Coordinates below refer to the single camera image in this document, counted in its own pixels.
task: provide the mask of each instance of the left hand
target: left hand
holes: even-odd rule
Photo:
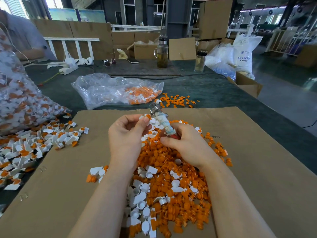
[[[133,172],[137,167],[137,159],[141,152],[141,136],[148,133],[151,125],[149,118],[141,115],[124,115],[110,126],[110,168]]]

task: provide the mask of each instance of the person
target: person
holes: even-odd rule
[[[45,39],[30,20],[0,9],[0,28],[8,36],[14,46],[13,51],[20,60],[56,60]]]
[[[127,187],[137,168],[141,136],[148,133],[149,118],[120,117],[109,128],[110,164],[69,238],[119,237]],[[212,212],[219,238],[275,237],[238,180],[191,126],[171,124],[180,140],[161,137],[163,145],[180,152],[182,158],[204,172],[210,191]]]

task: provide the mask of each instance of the right hand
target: right hand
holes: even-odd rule
[[[219,159],[192,125],[172,123],[171,126],[181,136],[181,139],[161,137],[161,143],[169,148],[176,149],[186,162],[201,169],[209,164],[211,160]]]

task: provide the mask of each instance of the smartphone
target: smartphone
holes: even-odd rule
[[[127,58],[126,59],[129,63],[139,63],[138,60],[134,59],[134,58]]]

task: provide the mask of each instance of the forearm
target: forearm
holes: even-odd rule
[[[69,238],[119,237],[131,175],[108,169]]]
[[[27,60],[26,57],[29,60],[33,60],[33,59],[39,59],[39,58],[43,58],[44,57],[44,50],[42,48],[34,48],[34,49],[30,49],[30,50],[24,50],[21,51],[23,54],[21,54],[19,51],[16,52],[16,56],[20,59],[20,60]]]
[[[275,237],[233,173],[218,157],[212,160],[203,172],[218,237]]]

